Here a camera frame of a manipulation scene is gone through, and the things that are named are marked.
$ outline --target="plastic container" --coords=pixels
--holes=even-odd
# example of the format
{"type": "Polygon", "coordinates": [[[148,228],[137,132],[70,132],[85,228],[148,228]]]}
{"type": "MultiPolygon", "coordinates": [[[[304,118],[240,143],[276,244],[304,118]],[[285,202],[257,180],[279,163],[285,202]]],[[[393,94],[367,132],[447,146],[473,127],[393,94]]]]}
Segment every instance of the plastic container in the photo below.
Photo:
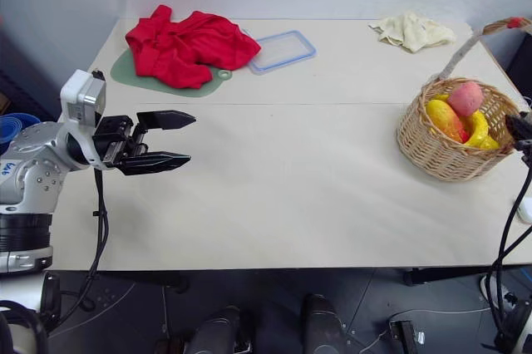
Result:
{"type": "Polygon", "coordinates": [[[297,30],[255,40],[260,52],[249,62],[255,74],[264,74],[316,55],[316,48],[297,30]]]}
{"type": "Polygon", "coordinates": [[[20,131],[40,122],[38,118],[28,113],[10,113],[0,116],[0,155],[4,154],[9,143],[20,131]]]}

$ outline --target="table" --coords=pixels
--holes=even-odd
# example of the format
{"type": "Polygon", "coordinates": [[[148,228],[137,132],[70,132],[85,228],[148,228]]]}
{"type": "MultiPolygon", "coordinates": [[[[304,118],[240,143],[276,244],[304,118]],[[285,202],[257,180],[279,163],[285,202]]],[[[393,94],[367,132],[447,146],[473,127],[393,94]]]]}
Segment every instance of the table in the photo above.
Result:
{"type": "MultiPolygon", "coordinates": [[[[487,175],[440,182],[399,151],[406,106],[470,35],[404,52],[377,41],[362,20],[238,20],[254,37],[299,30],[315,58],[263,76],[245,67],[213,94],[186,98],[125,86],[111,67],[136,24],[121,19],[93,62],[107,76],[106,115],[176,109],[197,118],[153,130],[151,150],[192,156],[157,175],[104,173],[111,236],[104,270],[435,267],[495,259],[506,216],[525,179],[513,154],[487,175]]],[[[517,90],[477,45],[455,76],[517,90]]],[[[56,269],[87,269],[94,256],[91,170],[70,173],[52,224],[56,269]]],[[[516,221],[510,239],[526,229],[516,221]]],[[[532,239],[508,258],[529,263],[532,239]]]]}

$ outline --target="beige cloth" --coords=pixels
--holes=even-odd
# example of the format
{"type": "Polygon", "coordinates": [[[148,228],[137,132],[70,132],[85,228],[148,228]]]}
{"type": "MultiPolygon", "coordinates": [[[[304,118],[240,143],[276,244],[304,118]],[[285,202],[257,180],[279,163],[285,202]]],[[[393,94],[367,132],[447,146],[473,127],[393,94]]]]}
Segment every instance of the beige cloth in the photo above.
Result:
{"type": "Polygon", "coordinates": [[[414,12],[386,17],[369,27],[380,33],[379,41],[404,47],[410,52],[456,41],[456,35],[450,28],[414,12]]]}

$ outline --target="gray floor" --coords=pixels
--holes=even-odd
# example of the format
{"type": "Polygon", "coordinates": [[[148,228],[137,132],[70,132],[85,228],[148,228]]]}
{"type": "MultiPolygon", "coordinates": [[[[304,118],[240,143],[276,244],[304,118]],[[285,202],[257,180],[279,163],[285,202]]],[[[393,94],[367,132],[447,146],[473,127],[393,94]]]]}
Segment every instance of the gray floor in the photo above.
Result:
{"type": "MultiPolygon", "coordinates": [[[[62,288],[76,290],[83,273],[60,273],[62,288]]],[[[349,352],[358,353],[386,329],[388,318],[410,309],[441,311],[487,307],[480,295],[479,277],[465,277],[408,287],[402,270],[292,269],[268,271],[198,271],[183,273],[190,281],[185,293],[167,289],[171,331],[192,333],[201,320],[229,304],[251,311],[257,323],[255,352],[300,353],[299,310],[307,293],[331,300],[345,324],[349,352]]],[[[505,272],[504,283],[522,298],[532,289],[519,270],[505,272]]],[[[103,276],[91,297],[97,309],[78,311],[50,337],[53,353],[151,353],[164,337],[161,286],[103,276]]],[[[66,298],[64,307],[71,304],[66,298]]],[[[489,311],[465,314],[410,312],[410,319],[426,335],[420,353],[490,353],[495,327],[489,311]]],[[[385,335],[369,353],[401,353],[385,335]]]]}

